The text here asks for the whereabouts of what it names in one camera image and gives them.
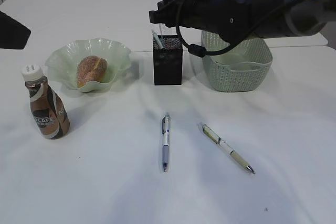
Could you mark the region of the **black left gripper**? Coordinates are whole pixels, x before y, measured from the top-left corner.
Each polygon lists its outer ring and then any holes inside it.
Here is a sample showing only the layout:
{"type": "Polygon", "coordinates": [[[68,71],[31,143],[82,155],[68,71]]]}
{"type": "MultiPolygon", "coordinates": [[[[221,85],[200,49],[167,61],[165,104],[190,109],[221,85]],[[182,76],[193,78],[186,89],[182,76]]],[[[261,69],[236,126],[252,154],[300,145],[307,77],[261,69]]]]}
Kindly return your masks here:
{"type": "Polygon", "coordinates": [[[22,50],[31,35],[31,30],[11,18],[7,14],[0,14],[0,48],[22,50]]]}

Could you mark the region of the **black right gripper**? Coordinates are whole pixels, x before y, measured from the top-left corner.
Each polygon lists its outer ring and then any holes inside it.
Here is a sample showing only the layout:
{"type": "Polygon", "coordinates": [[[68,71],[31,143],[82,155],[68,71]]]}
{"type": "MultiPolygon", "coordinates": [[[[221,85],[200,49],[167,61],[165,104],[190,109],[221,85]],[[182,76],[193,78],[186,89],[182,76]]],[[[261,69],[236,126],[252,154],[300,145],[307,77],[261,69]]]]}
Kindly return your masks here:
{"type": "Polygon", "coordinates": [[[222,40],[236,40],[236,0],[161,0],[149,11],[152,24],[177,25],[218,34],[222,40]]]}

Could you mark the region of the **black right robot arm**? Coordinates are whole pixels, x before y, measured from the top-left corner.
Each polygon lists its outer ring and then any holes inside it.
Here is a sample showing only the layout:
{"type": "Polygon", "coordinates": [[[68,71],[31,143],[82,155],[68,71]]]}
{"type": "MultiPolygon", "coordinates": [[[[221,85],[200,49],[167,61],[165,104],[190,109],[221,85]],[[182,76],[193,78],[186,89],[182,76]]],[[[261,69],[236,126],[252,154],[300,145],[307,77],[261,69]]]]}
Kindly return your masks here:
{"type": "Polygon", "coordinates": [[[314,35],[335,21],[335,0],[161,0],[149,21],[207,31],[233,45],[253,37],[314,35]]]}

